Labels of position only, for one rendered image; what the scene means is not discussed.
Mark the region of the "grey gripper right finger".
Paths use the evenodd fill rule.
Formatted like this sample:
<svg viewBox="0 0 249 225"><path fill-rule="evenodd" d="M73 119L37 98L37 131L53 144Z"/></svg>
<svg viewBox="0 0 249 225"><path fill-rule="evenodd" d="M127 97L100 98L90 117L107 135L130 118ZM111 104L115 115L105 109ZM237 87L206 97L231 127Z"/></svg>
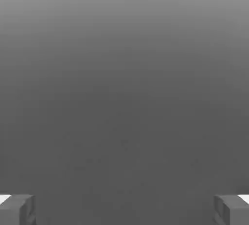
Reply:
<svg viewBox="0 0 249 225"><path fill-rule="evenodd" d="M249 194L215 195L214 225L249 225Z"/></svg>

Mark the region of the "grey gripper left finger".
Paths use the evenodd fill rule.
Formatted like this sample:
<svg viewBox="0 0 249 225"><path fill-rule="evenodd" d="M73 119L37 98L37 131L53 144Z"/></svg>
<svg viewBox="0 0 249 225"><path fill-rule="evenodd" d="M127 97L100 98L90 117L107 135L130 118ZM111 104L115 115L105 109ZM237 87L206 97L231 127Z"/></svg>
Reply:
<svg viewBox="0 0 249 225"><path fill-rule="evenodd" d="M36 197L0 194L0 225L36 225Z"/></svg>

